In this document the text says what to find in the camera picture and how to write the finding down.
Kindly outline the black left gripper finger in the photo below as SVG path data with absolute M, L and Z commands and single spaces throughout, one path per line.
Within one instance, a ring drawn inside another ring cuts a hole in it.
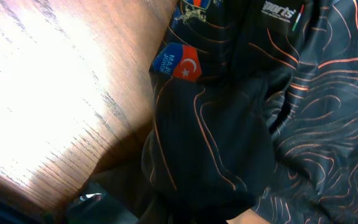
M 100 185 L 89 183 L 67 206 L 68 224 L 136 224 L 138 218 Z

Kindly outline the black patterned sports jersey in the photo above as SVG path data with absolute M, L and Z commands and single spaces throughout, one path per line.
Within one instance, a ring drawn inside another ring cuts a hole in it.
M 358 223 L 358 1 L 178 1 L 142 223 Z

